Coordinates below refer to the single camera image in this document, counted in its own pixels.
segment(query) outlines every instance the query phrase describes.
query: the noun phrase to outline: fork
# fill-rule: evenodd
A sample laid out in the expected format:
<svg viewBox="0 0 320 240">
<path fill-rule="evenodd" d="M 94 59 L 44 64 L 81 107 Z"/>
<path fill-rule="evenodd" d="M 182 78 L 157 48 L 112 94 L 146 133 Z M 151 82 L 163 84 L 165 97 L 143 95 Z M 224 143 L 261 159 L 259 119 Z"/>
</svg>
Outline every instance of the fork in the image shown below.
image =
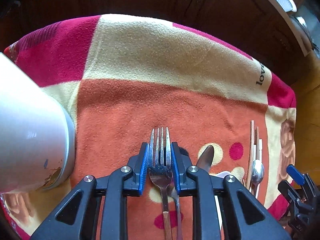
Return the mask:
<svg viewBox="0 0 320 240">
<path fill-rule="evenodd" d="M 152 129 L 150 144 L 149 144 L 149 162 L 148 172 L 152 183 L 160 189 L 162 198 L 162 216 L 164 221 L 164 237 L 166 240 L 172 240 L 169 204 L 167 187 L 172 181 L 172 169 L 171 169 L 171 148 L 169 130 L 166 128 L 166 152 L 164 156 L 164 138 L 163 127 L 161 128 L 161 148 L 160 148 L 160 163 L 159 163 L 159 128 L 156 138 L 156 149 L 153 149 L 154 132 Z"/>
</svg>

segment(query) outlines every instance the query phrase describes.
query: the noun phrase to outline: white cup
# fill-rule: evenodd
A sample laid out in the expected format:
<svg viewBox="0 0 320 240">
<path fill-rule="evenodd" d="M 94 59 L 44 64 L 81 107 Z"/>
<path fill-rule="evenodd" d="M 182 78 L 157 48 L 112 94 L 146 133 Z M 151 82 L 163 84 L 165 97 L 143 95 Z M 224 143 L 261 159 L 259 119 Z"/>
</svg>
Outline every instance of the white cup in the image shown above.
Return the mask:
<svg viewBox="0 0 320 240">
<path fill-rule="evenodd" d="M 0 193 L 55 187 L 74 163 L 68 113 L 0 53 Z"/>
</svg>

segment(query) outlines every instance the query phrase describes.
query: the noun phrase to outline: pink fabric square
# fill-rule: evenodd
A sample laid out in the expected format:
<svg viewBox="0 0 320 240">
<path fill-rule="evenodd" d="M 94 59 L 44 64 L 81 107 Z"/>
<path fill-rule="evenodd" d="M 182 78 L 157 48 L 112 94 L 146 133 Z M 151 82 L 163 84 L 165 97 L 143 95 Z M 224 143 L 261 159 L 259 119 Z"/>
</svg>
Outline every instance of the pink fabric square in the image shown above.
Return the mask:
<svg viewBox="0 0 320 240">
<path fill-rule="evenodd" d="M 281 108 L 297 107 L 293 90 L 272 73 L 272 80 L 267 92 L 268 105 Z"/>
<path fill-rule="evenodd" d="M 26 35 L 16 44 L 15 63 L 40 87 L 81 80 L 99 18 L 66 20 Z"/>
<path fill-rule="evenodd" d="M 221 45 L 231 49 L 231 50 L 234 50 L 236 52 L 238 52 L 239 54 L 247 57 L 248 59 L 252 60 L 252 57 L 249 56 L 248 54 L 246 54 L 245 52 L 243 52 L 242 50 L 230 45 L 229 43 L 225 42 L 225 41 L 222 41 L 212 35 L 209 35 L 208 33 L 204 33 L 204 32 L 201 32 L 201 31 L 198 31 L 196 29 L 193 29 L 193 28 L 190 28 L 190 27 L 186 27 L 186 26 L 183 26 L 183 25 L 180 25 L 180 24 L 177 24 L 177 23 L 173 23 L 172 24 L 173 27 L 177 27 L 177 28 L 180 28 L 180 29 L 183 29 L 183 30 L 186 30 L 186 31 L 189 31 L 189 32 L 192 32 L 192 33 L 195 33 L 195 34 L 198 34 L 200 36 L 203 36 L 203 37 L 206 37 L 207 39 L 209 40 L 212 40 L 212 41 L 215 41 L 217 43 L 220 43 Z"/>
</svg>

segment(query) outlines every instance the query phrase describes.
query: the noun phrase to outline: patterned cloth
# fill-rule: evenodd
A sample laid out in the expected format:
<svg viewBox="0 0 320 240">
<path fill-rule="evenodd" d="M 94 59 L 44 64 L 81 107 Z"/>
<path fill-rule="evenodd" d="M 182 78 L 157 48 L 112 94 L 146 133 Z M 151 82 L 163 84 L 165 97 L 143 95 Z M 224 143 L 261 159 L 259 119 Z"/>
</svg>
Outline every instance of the patterned cloth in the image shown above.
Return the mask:
<svg viewBox="0 0 320 240">
<path fill-rule="evenodd" d="M 250 120 L 263 140 L 266 174 L 259 201 L 279 219 L 287 203 L 277 184 L 294 163 L 293 91 L 239 49 L 206 33 L 164 20 L 102 15 L 58 22 L 5 50 L 31 79 L 70 113 L 76 126 L 76 165 L 50 191 L 2 195 L 7 219 L 28 239 L 85 175 L 109 175 L 169 127 L 193 163 L 212 144 L 211 174 L 247 176 Z M 181 198 L 184 239 L 192 238 L 192 200 Z M 170 200 L 176 234 L 174 202 Z M 142 197 L 128 198 L 130 240 L 164 239 L 159 192 L 149 179 Z"/>
</svg>

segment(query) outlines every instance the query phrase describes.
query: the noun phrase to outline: silver bolt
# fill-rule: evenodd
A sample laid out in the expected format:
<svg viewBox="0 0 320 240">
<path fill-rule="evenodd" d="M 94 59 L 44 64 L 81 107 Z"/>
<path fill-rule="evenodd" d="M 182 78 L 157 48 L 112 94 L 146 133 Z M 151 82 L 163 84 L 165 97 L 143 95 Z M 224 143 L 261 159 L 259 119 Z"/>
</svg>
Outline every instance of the silver bolt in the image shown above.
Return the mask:
<svg viewBox="0 0 320 240">
<path fill-rule="evenodd" d="M 199 168 L 198 168 L 197 166 L 190 166 L 190 167 L 188 168 L 188 170 L 189 170 L 190 172 L 197 172 L 197 171 L 199 171 Z"/>
<path fill-rule="evenodd" d="M 123 166 L 121 167 L 121 171 L 124 172 L 124 173 L 127 173 L 131 170 L 131 168 L 129 166 Z"/>
<path fill-rule="evenodd" d="M 85 176 L 85 177 L 83 178 L 83 180 L 84 180 L 85 182 L 91 182 L 91 181 L 93 181 L 93 176 L 92 176 L 92 175 L 87 175 L 87 176 Z"/>
<path fill-rule="evenodd" d="M 227 180 L 227 182 L 235 182 L 236 177 L 232 176 L 232 175 L 228 175 L 228 176 L 226 176 L 226 180 Z"/>
</svg>

